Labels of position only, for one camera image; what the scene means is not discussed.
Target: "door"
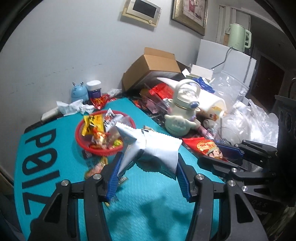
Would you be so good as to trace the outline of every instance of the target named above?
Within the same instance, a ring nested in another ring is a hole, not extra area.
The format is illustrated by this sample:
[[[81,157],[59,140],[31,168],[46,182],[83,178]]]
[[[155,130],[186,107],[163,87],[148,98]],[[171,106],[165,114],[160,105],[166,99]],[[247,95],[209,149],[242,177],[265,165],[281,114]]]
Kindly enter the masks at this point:
[[[276,101],[274,95],[279,94],[284,74],[280,67],[261,56],[251,95],[269,112]]]

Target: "red plastic basket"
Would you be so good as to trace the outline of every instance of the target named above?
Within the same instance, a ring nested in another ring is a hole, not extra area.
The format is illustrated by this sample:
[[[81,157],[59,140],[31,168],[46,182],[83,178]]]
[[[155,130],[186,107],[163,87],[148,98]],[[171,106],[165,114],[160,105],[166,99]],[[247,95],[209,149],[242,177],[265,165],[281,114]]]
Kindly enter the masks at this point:
[[[114,114],[122,114],[123,116],[127,116],[127,114],[122,113],[120,111],[117,111],[117,110],[112,110],[112,111]],[[105,114],[106,112],[107,112],[107,110],[101,110],[101,111],[94,112],[91,115]],[[132,127],[136,128],[136,125],[135,125],[133,119],[130,117],[129,120],[130,120]],[[117,152],[122,151],[123,146],[115,147],[115,148],[108,149],[108,150],[90,148],[89,145],[91,144],[91,137],[92,136],[87,135],[84,137],[83,135],[81,135],[81,131],[83,129],[83,126],[84,126],[84,120],[80,121],[76,127],[75,139],[76,139],[78,145],[80,145],[80,147],[83,148],[84,150],[86,150],[90,153],[93,153],[95,155],[98,155],[98,156],[112,156],[112,155],[115,155]]]

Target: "green electric kettle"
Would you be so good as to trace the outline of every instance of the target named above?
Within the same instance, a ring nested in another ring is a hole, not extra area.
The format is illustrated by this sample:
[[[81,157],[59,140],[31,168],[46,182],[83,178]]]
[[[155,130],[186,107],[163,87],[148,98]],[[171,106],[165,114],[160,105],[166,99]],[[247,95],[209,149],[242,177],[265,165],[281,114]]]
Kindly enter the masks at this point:
[[[228,47],[232,47],[240,52],[244,52],[245,48],[251,47],[252,33],[246,30],[243,26],[232,23],[230,24],[230,35],[228,40]]]

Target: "table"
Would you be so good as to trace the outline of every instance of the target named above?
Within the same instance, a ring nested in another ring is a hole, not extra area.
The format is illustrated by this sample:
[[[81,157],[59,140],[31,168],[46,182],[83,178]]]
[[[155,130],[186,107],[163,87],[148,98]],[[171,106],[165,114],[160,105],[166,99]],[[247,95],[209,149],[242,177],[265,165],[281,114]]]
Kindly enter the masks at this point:
[[[143,125],[168,134],[128,99],[118,99],[106,105],[131,116],[137,128]],[[72,183],[84,180],[92,160],[85,160],[74,132],[80,113],[63,117],[22,135],[15,166],[15,203],[22,231],[30,234],[30,222],[38,217],[44,203],[63,179]],[[212,181],[222,182],[212,173],[200,169],[197,158],[185,147],[179,153],[197,173]],[[178,182],[160,173],[144,172],[136,165],[125,174],[129,178],[117,192],[118,202],[104,207],[113,241],[185,240],[193,203],[183,198]],[[212,233],[218,227],[219,201],[214,201]],[[81,241],[87,240],[83,200],[78,202]]]

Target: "framed painting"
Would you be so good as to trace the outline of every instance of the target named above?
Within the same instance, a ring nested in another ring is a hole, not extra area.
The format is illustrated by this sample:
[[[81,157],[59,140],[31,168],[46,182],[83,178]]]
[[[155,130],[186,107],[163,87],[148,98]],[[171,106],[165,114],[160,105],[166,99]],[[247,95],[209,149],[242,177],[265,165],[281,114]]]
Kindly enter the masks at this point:
[[[205,35],[207,0],[174,0],[172,20]]]

